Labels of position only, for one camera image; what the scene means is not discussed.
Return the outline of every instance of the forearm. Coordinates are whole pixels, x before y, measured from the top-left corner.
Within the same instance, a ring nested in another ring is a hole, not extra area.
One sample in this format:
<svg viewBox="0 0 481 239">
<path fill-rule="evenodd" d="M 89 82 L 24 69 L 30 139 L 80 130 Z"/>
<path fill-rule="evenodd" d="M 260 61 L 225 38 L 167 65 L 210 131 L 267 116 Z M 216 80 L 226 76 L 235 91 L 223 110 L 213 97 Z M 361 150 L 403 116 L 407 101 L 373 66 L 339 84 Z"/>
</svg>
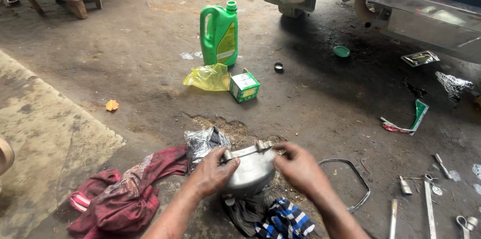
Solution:
<svg viewBox="0 0 481 239">
<path fill-rule="evenodd" d="M 180 239 L 189 219 L 201 201 L 195 188 L 184 184 L 176 193 L 165 211 L 144 234 L 142 239 Z"/>
<path fill-rule="evenodd" d="M 318 208 L 331 239 L 369 239 L 332 187 L 313 189 L 308 196 Z"/>
</svg>

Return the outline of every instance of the green bottle cap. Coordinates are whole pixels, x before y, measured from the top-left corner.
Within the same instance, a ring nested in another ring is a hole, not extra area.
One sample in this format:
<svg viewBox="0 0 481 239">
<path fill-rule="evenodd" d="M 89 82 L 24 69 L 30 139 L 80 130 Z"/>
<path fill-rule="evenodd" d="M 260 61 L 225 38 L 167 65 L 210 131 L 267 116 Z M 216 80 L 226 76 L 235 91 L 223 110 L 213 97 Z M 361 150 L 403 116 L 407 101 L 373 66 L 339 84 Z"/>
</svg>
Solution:
<svg viewBox="0 0 481 239">
<path fill-rule="evenodd" d="M 338 45 L 334 47 L 334 54 L 336 54 L 339 57 L 345 58 L 345 57 L 348 57 L 349 54 L 351 54 L 351 51 L 345 46 Z"/>
<path fill-rule="evenodd" d="M 237 11 L 237 2 L 233 0 L 227 1 L 227 11 Z"/>
</svg>

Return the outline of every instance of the tire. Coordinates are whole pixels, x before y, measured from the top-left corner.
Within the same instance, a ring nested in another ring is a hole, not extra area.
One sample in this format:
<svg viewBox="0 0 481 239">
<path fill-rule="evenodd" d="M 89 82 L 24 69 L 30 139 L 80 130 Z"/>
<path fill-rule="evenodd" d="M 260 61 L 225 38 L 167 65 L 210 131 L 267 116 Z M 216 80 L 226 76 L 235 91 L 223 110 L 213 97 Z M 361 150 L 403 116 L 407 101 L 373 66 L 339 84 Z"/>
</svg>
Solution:
<svg viewBox="0 0 481 239">
<path fill-rule="evenodd" d="M 298 18 L 302 13 L 303 10 L 293 8 L 292 6 L 278 6 L 279 12 L 285 16 Z"/>
</svg>

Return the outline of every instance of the dirty floor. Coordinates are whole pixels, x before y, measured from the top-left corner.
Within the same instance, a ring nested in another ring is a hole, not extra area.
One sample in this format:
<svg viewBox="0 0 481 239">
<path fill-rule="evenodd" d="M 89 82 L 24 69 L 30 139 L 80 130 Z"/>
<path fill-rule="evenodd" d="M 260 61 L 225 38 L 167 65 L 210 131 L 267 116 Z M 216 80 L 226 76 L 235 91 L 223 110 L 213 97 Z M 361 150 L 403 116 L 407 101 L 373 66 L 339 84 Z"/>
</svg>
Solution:
<svg viewBox="0 0 481 239">
<path fill-rule="evenodd" d="M 2 238 L 68 237 L 65 228 L 79 213 L 65 195 L 93 172 L 124 172 L 156 150 L 183 143 L 185 130 L 209 125 L 237 148 L 256 139 L 289 140 L 319 160 L 353 162 L 371 189 L 353 214 L 373 238 L 388 236 L 394 197 L 400 199 L 396 237 L 429 236 L 423 185 L 409 180 L 413 195 L 403 198 L 400 175 L 439 178 L 443 194 L 433 196 L 439 237 L 461 236 L 457 215 L 481 217 L 481 174 L 473 172 L 481 170 L 481 108 L 468 92 L 460 102 L 449 100 L 435 74 L 471 81 L 479 90 L 480 65 L 439 54 L 440 62 L 412 68 L 400 56 L 420 47 L 367 31 L 352 4 L 340 0 L 317 0 L 314 13 L 296 20 L 263 0 L 236 0 L 240 57 L 229 69 L 238 74 L 245 67 L 261 83 L 257 98 L 237 104 L 228 92 L 183 86 L 202 60 L 179 55 L 201 50 L 202 7 L 227 0 L 103 0 L 102 10 L 87 4 L 83 21 L 53 0 L 37 1 L 44 17 L 27 0 L 14 8 L 0 5 L 0 138 L 17 151 L 14 168 L 2 176 Z M 335 45 L 350 48 L 351 56 L 336 57 Z M 275 62 L 284 64 L 283 74 L 274 72 Z M 388 132 L 379 121 L 382 116 L 412 125 L 417 98 L 407 83 L 424 89 L 421 100 L 430 106 L 413 136 Z M 120 103 L 115 113 L 105 111 L 110 99 Z M 58 143 L 48 133 L 58 133 Z M 435 153 L 456 180 L 444 179 Z M 325 163 L 323 169 L 347 206 L 364 196 L 346 166 Z M 156 183 L 157 215 L 183 180 L 173 175 Z M 320 222 L 310 202 L 281 176 L 275 185 L 278 196 Z M 55 187 L 61 189 L 52 192 Z M 28 193 L 33 188 L 35 195 Z M 471 236 L 480 235 L 478 227 Z M 319 225 L 312 237 L 328 235 Z M 212 197 L 199 206 L 185 238 L 243 236 Z"/>
</svg>

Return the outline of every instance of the green oil jug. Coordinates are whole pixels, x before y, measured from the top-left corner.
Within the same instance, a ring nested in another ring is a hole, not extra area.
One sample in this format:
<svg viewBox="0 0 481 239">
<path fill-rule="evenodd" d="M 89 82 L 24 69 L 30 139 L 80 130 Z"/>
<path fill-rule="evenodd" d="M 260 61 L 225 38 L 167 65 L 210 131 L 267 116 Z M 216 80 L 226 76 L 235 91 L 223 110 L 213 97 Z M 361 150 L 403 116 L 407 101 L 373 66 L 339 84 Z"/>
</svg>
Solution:
<svg viewBox="0 0 481 239">
<path fill-rule="evenodd" d="M 205 30 L 205 19 L 210 14 Z M 201 47 L 204 64 L 232 65 L 237 59 L 237 3 L 227 1 L 227 8 L 207 5 L 201 10 Z"/>
</svg>

